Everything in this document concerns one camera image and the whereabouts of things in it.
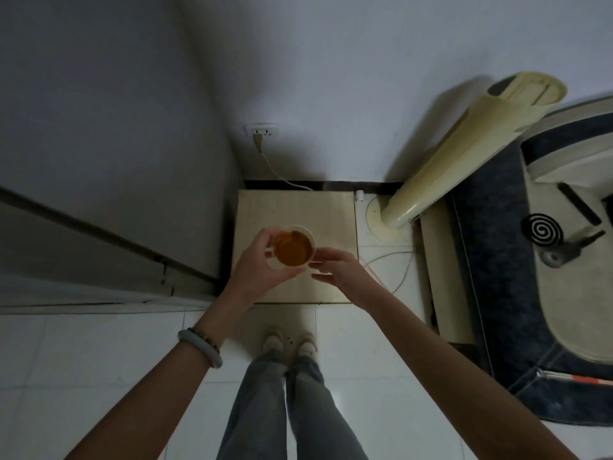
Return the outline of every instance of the leg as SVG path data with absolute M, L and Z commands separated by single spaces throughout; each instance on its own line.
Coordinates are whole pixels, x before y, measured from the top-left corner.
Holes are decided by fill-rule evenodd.
M 316 350 L 311 355 L 316 357 Z M 287 408 L 298 460 L 368 460 L 356 435 L 336 408 L 330 391 L 324 386 L 319 366 L 309 353 L 299 351 L 290 369 Z
M 286 460 L 287 418 L 278 348 L 249 365 L 238 389 L 217 460 Z

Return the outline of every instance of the spiral pattern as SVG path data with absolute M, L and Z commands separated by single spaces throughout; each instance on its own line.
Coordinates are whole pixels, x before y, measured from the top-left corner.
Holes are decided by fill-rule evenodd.
M 542 213 L 526 216 L 522 220 L 522 232 L 528 240 L 540 247 L 552 247 L 564 240 L 560 224 Z

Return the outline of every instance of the amber liquid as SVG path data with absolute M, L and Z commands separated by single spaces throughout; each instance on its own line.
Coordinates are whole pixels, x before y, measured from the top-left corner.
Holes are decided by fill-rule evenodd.
M 282 232 L 273 246 L 275 257 L 285 266 L 300 266 L 313 255 L 309 238 L 299 231 Z

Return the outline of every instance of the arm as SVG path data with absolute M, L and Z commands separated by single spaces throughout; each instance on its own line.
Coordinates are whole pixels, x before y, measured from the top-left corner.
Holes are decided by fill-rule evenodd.
M 314 279 L 338 287 L 375 320 L 479 459 L 576 460 L 537 417 L 377 284 L 353 255 L 320 248 L 310 266 L 325 273 Z
M 265 249 L 279 229 L 263 229 L 243 252 L 226 289 L 194 325 L 221 346 L 250 306 L 304 268 L 272 269 Z M 157 460 L 211 363 L 177 345 L 98 422 L 66 460 Z

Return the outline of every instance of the electrical outlet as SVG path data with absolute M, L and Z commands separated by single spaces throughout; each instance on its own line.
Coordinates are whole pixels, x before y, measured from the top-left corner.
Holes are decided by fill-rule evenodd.
M 245 124 L 245 134 L 251 138 L 253 134 L 262 134 L 265 137 L 277 135 L 279 125 L 275 123 Z

